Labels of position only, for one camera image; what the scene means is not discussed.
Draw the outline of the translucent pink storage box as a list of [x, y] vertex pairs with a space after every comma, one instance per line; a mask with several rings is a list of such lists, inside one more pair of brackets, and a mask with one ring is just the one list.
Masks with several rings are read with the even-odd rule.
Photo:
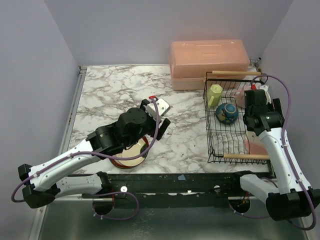
[[202, 90], [207, 72], [246, 72], [249, 64], [240, 39], [174, 41], [169, 55], [172, 89]]

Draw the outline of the dark bowl cream inside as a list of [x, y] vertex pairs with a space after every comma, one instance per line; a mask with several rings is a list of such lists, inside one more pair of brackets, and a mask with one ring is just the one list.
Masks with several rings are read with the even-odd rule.
[[231, 125], [238, 120], [239, 110], [233, 103], [226, 102], [217, 107], [215, 116], [220, 123]]

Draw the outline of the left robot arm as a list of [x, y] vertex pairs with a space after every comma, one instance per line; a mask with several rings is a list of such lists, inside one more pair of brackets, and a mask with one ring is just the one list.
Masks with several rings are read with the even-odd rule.
[[110, 192], [111, 183], [104, 172], [87, 176], [71, 174], [101, 160], [120, 160], [119, 154], [146, 135], [152, 137], [153, 142], [159, 141], [171, 123], [164, 118], [170, 108], [162, 98], [150, 96], [142, 100], [139, 107], [128, 109], [114, 123], [98, 127], [63, 154], [36, 166], [19, 166], [21, 183], [14, 191], [21, 189], [21, 201], [32, 209], [64, 196]]

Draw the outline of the pink and cream plate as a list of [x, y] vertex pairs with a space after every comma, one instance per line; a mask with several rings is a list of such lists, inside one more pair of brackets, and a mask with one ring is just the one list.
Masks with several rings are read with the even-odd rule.
[[268, 155], [267, 150], [254, 131], [245, 132], [244, 145], [248, 153], [251, 155]]

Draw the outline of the pink ceramic mug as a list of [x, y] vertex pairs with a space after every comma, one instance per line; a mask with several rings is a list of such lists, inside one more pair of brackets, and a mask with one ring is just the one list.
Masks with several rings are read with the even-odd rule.
[[233, 92], [233, 96], [238, 107], [245, 108], [245, 91], [249, 91], [251, 89], [252, 88], [249, 85]]

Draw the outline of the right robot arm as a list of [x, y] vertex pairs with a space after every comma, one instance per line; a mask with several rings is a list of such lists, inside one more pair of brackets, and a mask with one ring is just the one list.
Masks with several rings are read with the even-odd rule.
[[240, 187], [262, 201], [275, 221], [309, 216], [320, 203], [320, 191], [312, 188], [291, 150], [280, 100], [268, 102], [266, 91], [256, 89], [244, 92], [244, 103], [243, 121], [266, 149], [277, 187], [253, 173], [239, 178]]

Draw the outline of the yellow-green ceramic mug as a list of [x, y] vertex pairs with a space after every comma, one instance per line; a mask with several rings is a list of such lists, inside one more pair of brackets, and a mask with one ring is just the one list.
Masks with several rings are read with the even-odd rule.
[[223, 88], [219, 84], [212, 84], [207, 91], [207, 104], [208, 107], [216, 107], [222, 97]]

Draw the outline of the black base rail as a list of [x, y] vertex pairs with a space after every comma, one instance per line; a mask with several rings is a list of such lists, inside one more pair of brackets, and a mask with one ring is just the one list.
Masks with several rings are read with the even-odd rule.
[[245, 196], [239, 180], [239, 172], [104, 174], [102, 190], [92, 197], [111, 194], [116, 208], [133, 208], [136, 201], [141, 208], [225, 208], [229, 198]]

